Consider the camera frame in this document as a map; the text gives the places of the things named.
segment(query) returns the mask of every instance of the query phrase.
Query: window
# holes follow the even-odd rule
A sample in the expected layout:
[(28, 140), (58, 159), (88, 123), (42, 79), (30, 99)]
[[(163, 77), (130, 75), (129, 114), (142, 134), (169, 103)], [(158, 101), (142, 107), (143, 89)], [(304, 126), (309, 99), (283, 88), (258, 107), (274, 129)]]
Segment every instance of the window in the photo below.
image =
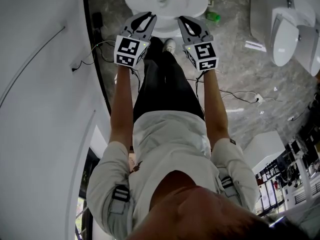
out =
[(255, 212), (260, 217), (284, 212), (285, 200), (282, 191), (276, 190), (273, 179), (259, 186), (260, 199), (255, 204)]
[(87, 197), (87, 188), (89, 183), (89, 178), (97, 166), (99, 159), (96, 157), (94, 152), (89, 149), (88, 155), (85, 160), (78, 203), (76, 206), (76, 217), (75, 217), (75, 240), (91, 240), (92, 239), (92, 223), (93, 217), (90, 213), (86, 197)]

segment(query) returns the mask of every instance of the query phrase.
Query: gray floor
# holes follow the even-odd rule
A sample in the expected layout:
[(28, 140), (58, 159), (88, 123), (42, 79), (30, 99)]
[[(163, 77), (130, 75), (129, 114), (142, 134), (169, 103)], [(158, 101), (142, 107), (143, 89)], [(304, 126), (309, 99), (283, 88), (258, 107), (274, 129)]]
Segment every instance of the gray floor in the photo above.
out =
[[(90, 14), (101, 12), (103, 17), (102, 36), (105, 40), (115, 40), (121, 26), (132, 12), (125, 0), (89, 0)], [(291, 116), (298, 116), (313, 100), (317, 80), (313, 78), (294, 59), (283, 67), (276, 67), (265, 52), (245, 48), (245, 41), (256, 40), (250, 33), (250, 0), (214, 0), (214, 10), (221, 15), (218, 24), (200, 18), (207, 24), (217, 41), (219, 66), (217, 77), (221, 90), (229, 92), (255, 92), (267, 98), (261, 105), (249, 104), (234, 97), (223, 99), (227, 110), (244, 109), (241, 112), (229, 112), (229, 134), (245, 148), (251, 139), (259, 134), (277, 130), (283, 143), (286, 144), (297, 133), (308, 113), (297, 121), (288, 121)], [(113, 60), (113, 48), (104, 44), (103, 55)], [(187, 78), (196, 79), (199, 75), (185, 57), (181, 45), (177, 45), (175, 57), (183, 68)], [(107, 63), (99, 56), (99, 64), (104, 85), (112, 103), (116, 65)], [(141, 81), (144, 78), (143, 62), (139, 70)], [(190, 81), (195, 90), (195, 82)], [(138, 81), (131, 76), (132, 100), (138, 96)], [(204, 107), (203, 84), (198, 87), (200, 104)], [(237, 94), (242, 99), (255, 101), (254, 94)]]

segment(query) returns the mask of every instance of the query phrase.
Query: white sneaker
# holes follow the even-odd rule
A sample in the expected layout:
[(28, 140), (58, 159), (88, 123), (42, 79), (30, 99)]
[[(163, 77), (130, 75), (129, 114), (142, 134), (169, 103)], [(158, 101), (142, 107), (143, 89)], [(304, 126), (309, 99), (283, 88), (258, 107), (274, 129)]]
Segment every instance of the white sneaker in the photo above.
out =
[(171, 54), (174, 54), (176, 50), (176, 42), (172, 38), (169, 38), (167, 41), (165, 41), (162, 52), (169, 52)]

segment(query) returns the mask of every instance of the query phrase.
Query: wall socket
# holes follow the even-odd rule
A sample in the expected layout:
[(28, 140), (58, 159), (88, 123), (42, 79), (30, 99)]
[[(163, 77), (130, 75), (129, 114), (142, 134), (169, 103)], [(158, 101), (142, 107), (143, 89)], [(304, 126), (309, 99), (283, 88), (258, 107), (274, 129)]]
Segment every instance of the wall socket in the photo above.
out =
[(256, 96), (254, 96), (254, 98), (256, 99), (256, 100), (258, 100), (258, 102), (261, 104), (262, 102), (264, 102), (264, 98), (262, 98), (262, 96), (259, 94), (259, 93), (257, 93), (257, 95)]

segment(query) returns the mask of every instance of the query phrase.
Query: marble floor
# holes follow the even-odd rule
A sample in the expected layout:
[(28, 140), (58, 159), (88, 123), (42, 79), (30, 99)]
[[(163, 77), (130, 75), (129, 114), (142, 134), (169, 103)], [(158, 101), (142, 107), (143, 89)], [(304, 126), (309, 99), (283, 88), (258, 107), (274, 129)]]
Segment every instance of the marble floor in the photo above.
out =
[[(126, 19), (132, 15), (125, 0), (88, 0), (90, 14), (101, 12), (104, 40), (115, 40)], [(260, 133), (276, 130), (286, 144), (306, 120), (308, 110), (296, 121), (291, 116), (300, 115), (313, 100), (317, 80), (292, 59), (283, 67), (275, 66), (267, 54), (245, 47), (245, 41), (257, 42), (250, 33), (250, 0), (214, 0), (214, 11), (221, 15), (218, 24), (199, 17), (205, 22), (217, 41), (219, 66), (216, 70), (219, 87), (228, 92), (254, 92), (265, 99), (262, 104), (250, 104), (226, 96), (223, 101), (228, 111), (229, 134), (244, 149), (251, 139)], [(176, 38), (175, 58), (188, 79), (199, 75), (182, 51), (181, 38)], [(113, 47), (104, 44), (103, 55), (112, 60)], [(115, 91), (117, 66), (102, 60), (99, 65), (110, 103)], [(141, 81), (144, 78), (143, 62), (136, 69)], [(195, 82), (190, 80), (195, 90)], [(138, 80), (131, 75), (132, 100), (138, 96)], [(204, 107), (203, 83), (199, 83), (198, 95)], [(252, 93), (238, 93), (240, 98), (255, 101)]]

